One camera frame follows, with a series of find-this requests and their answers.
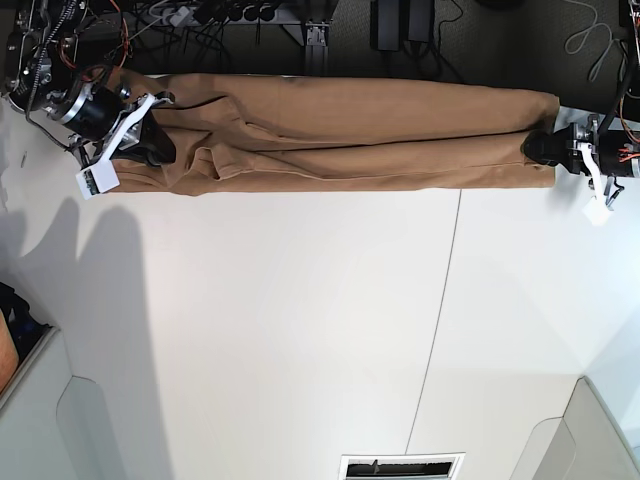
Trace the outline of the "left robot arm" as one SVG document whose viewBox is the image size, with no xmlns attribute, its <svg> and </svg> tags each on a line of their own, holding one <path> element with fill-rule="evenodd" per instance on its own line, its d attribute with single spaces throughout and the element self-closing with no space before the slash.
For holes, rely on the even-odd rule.
<svg viewBox="0 0 640 480">
<path fill-rule="evenodd" d="M 548 167 L 562 166 L 573 175 L 589 179 L 591 198 L 584 213 L 594 224 L 605 222 L 613 213 L 612 205 L 624 191 L 621 178 L 639 177 L 639 131 L 624 118 L 632 82 L 639 78 L 639 3 L 624 1 L 623 27 L 628 38 L 622 43 L 622 77 L 613 105 L 604 116 L 591 114 L 585 123 L 570 123 L 554 133 L 536 131 L 525 140 L 523 153 Z"/>
</svg>

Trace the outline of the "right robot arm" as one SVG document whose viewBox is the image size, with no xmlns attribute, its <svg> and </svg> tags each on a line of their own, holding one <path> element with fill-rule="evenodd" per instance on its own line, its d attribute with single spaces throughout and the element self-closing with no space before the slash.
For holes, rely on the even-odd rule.
<svg viewBox="0 0 640 480">
<path fill-rule="evenodd" d="M 176 148 L 142 98 L 132 96 L 124 64 L 132 54 L 129 1 L 20 1 L 6 43 L 3 95 L 45 132 L 43 111 L 69 130 L 80 166 L 113 157 L 150 167 L 174 163 Z"/>
</svg>

